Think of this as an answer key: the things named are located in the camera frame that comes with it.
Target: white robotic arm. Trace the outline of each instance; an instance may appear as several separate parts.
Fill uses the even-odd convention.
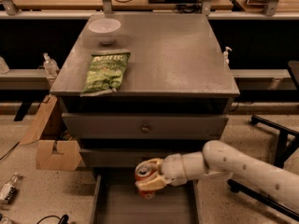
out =
[[[136,186],[151,198],[167,185],[229,173],[243,176],[257,188],[299,213],[299,176],[254,159],[221,141],[205,143],[202,152],[174,154],[141,162],[135,169]]]

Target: green chip bag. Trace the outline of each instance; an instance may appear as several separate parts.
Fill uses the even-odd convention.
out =
[[[81,96],[96,96],[117,91],[131,53],[128,50],[106,50],[92,55]]]

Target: wooden table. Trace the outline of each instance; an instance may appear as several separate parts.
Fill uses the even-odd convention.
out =
[[[246,0],[233,0],[233,3],[247,12],[262,12],[264,5],[248,5]],[[277,11],[294,12],[299,11],[299,0],[279,0]]]
[[[79,9],[100,10],[103,8],[102,0],[13,0],[19,9]],[[173,4],[150,4],[148,0],[133,0],[120,3],[112,0],[114,10],[172,10]],[[233,4],[230,0],[213,0],[211,9],[231,10]]]

